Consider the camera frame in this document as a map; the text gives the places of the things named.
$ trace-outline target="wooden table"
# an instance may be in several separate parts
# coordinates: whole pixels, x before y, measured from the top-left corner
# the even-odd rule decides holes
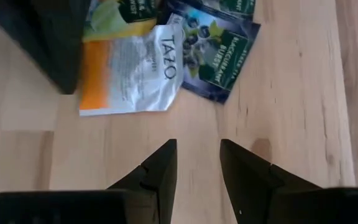
[[[337,7],[347,10],[334,0],[258,0],[262,28],[228,102],[181,90],[166,113],[79,118],[77,96],[59,96],[0,31],[0,190],[103,189],[170,138],[172,223],[235,223],[222,138],[322,187],[358,184]]]

